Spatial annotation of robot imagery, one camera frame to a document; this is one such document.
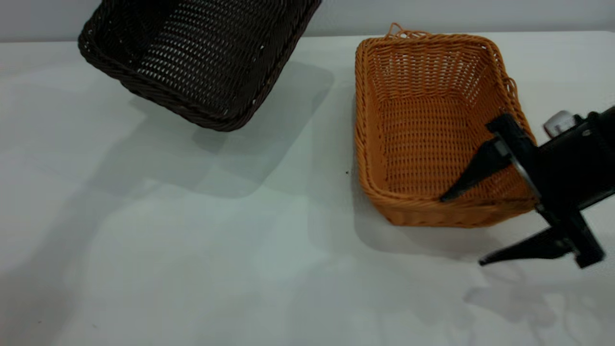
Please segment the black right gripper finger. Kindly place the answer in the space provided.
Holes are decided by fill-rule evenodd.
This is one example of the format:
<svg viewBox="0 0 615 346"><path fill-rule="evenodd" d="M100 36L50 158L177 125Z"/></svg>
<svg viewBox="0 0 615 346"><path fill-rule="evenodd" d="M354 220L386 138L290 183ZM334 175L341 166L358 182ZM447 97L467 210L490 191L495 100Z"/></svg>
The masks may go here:
<svg viewBox="0 0 615 346"><path fill-rule="evenodd" d="M558 227L550 226L513 245L486 254L479 259L479 265L486 266L513 260L554 260L571 252L575 252L575 246L569 236Z"/></svg>
<svg viewBox="0 0 615 346"><path fill-rule="evenodd" d="M504 170L511 164L511 155L500 138L484 142L470 160L459 179L440 197L448 202L461 197L488 177Z"/></svg>

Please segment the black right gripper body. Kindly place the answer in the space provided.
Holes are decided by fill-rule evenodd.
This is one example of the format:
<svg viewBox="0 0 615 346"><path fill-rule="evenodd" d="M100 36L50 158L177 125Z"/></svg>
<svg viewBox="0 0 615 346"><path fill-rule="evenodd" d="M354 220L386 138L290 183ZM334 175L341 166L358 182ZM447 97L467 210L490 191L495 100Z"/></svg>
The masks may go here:
<svg viewBox="0 0 615 346"><path fill-rule="evenodd" d="M580 269L605 258L582 211L606 198L606 115L575 115L576 124L549 142L536 146L509 114L487 125L500 138L511 162L534 191L536 211L573 242Z"/></svg>

